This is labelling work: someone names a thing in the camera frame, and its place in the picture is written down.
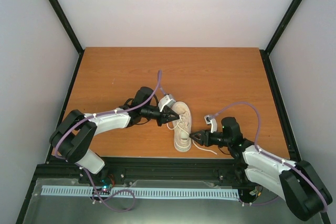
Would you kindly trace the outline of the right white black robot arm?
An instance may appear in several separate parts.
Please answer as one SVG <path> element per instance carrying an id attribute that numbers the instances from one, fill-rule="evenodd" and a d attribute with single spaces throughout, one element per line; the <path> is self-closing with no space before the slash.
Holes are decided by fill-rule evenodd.
<path id="1" fill-rule="evenodd" d="M 228 148 L 236 161 L 239 183 L 251 182 L 269 189 L 302 221 L 326 211 L 332 203 L 331 194 L 309 162 L 283 159 L 256 146 L 243 137 L 234 117 L 223 118 L 220 131 L 215 130 L 215 119 L 205 120 L 211 128 L 193 132 L 190 138 L 202 146 Z"/>

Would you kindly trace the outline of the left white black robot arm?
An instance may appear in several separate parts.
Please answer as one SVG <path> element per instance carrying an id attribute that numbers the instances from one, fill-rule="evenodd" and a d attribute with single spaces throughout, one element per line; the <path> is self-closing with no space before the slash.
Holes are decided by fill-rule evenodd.
<path id="1" fill-rule="evenodd" d="M 180 119 L 173 111 L 175 100 L 171 94 L 158 99 L 154 90 L 141 87 L 134 98 L 112 110 L 98 114 L 72 110 L 51 135 L 49 142 L 55 154 L 68 163 L 85 168 L 97 183 L 108 180 L 109 170 L 103 159 L 89 149 L 94 136 L 115 130 L 140 125 L 141 119 L 155 120 L 158 126 Z"/>

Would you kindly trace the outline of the cream white lace sneaker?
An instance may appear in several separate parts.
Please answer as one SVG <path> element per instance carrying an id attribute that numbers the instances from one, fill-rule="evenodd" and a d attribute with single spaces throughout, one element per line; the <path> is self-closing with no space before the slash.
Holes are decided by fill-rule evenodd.
<path id="1" fill-rule="evenodd" d="M 172 110 L 179 115 L 179 119 L 173 121 L 174 147 L 179 152 L 187 152 L 191 148 L 192 116 L 189 107 L 182 101 L 173 104 Z"/>

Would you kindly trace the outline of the white shoelace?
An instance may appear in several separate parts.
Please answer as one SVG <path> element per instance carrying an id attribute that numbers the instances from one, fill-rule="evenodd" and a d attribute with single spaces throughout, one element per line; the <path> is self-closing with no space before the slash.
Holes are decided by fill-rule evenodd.
<path id="1" fill-rule="evenodd" d="M 174 132 L 173 134 L 173 144 L 174 148 L 181 153 L 188 152 L 192 145 L 194 145 L 197 149 L 205 152 L 210 152 L 212 154 L 217 155 L 215 151 L 207 150 L 205 148 L 199 147 L 194 140 L 190 138 L 192 126 L 191 116 L 184 112 L 180 114 L 180 119 L 173 121 L 172 126 L 167 125 L 167 128 Z"/>

